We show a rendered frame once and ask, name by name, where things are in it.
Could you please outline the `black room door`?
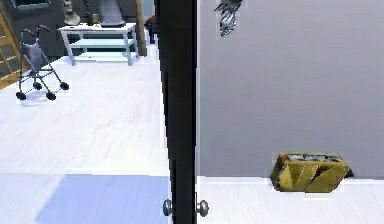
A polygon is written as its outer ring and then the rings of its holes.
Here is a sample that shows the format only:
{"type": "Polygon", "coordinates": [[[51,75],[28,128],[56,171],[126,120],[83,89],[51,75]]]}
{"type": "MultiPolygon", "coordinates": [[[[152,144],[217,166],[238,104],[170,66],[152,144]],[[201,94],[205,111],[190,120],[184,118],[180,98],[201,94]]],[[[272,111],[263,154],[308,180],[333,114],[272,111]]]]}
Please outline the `black room door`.
{"type": "Polygon", "coordinates": [[[196,5],[155,0],[171,179],[172,224],[196,224],[196,5]]]}

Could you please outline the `white shelf table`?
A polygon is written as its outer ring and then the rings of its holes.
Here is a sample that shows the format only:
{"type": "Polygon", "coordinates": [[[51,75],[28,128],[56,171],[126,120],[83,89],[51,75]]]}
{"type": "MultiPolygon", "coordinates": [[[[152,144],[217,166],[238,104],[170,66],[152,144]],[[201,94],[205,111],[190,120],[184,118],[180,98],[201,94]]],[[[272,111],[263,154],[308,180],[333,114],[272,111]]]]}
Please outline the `white shelf table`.
{"type": "Polygon", "coordinates": [[[129,66],[139,57],[135,23],[122,27],[77,26],[59,28],[69,60],[73,66],[77,61],[123,61],[129,66]]]}

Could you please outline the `yellow box-shaped bag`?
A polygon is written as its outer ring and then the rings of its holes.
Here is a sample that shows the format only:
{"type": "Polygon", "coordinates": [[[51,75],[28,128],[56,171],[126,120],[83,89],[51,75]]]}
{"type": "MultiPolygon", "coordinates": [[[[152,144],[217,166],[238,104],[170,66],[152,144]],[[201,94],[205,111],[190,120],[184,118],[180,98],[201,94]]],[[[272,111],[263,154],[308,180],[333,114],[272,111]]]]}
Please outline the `yellow box-shaped bag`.
{"type": "Polygon", "coordinates": [[[339,154],[284,152],[278,155],[270,179],[279,192],[331,193],[353,176],[339,154]]]}

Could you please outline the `grey lamp base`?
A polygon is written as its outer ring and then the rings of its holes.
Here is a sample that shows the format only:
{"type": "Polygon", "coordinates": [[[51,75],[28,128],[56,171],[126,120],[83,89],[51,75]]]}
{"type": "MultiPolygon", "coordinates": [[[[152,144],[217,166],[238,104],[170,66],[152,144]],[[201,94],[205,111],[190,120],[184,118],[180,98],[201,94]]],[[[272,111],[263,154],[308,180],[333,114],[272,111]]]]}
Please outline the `grey lamp base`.
{"type": "Polygon", "coordinates": [[[80,24],[79,15],[73,10],[71,0],[63,0],[64,22],[69,26],[77,26],[80,24]]]}

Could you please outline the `grey wheeled walker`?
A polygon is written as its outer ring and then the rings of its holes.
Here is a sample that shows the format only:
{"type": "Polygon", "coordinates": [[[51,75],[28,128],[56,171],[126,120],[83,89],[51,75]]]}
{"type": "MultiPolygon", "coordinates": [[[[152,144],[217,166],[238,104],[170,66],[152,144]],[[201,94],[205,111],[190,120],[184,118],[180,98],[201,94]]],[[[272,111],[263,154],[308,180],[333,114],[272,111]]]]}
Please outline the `grey wheeled walker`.
{"type": "Polygon", "coordinates": [[[27,98],[27,92],[24,92],[22,90],[22,84],[28,79],[33,80],[32,87],[35,90],[41,90],[42,88],[45,88],[46,98],[51,101],[54,101],[56,99],[56,91],[51,91],[49,89],[49,87],[44,81],[44,78],[46,76],[53,74],[59,82],[60,90],[69,89],[69,84],[60,79],[56,70],[53,68],[52,64],[50,63],[47,56],[40,47],[39,41],[41,30],[45,30],[46,32],[50,31],[50,29],[45,25],[37,25],[35,31],[31,31],[29,29],[22,29],[20,33],[19,61],[22,62],[23,60],[25,60],[28,66],[27,72],[23,72],[22,70],[20,70],[18,75],[18,91],[16,92],[15,96],[21,101],[27,98]],[[27,44],[24,42],[25,33],[30,34],[34,38],[35,42],[33,44],[27,44]]]}

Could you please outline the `brown wooden post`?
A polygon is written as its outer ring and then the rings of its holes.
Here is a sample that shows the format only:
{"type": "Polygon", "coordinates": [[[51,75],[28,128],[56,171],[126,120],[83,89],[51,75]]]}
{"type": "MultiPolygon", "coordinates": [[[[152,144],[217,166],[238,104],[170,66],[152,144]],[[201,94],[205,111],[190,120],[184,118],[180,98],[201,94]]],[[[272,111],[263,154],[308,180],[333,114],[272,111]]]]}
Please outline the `brown wooden post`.
{"type": "Polygon", "coordinates": [[[136,12],[137,12],[137,24],[139,29],[139,55],[140,56],[147,56],[147,47],[146,47],[146,40],[145,40],[145,32],[144,32],[144,17],[143,17],[143,10],[142,10],[142,2],[141,0],[135,0],[136,2],[136,12]]]}

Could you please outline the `wooden lattice frame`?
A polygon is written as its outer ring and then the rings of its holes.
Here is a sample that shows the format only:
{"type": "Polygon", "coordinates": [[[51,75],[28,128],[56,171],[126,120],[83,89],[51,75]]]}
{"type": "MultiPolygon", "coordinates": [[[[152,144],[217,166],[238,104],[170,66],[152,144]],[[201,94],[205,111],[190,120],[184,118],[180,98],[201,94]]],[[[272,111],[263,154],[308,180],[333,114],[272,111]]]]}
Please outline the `wooden lattice frame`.
{"type": "Polygon", "coordinates": [[[0,9],[0,90],[15,83],[19,73],[26,70],[11,26],[0,9]]]}

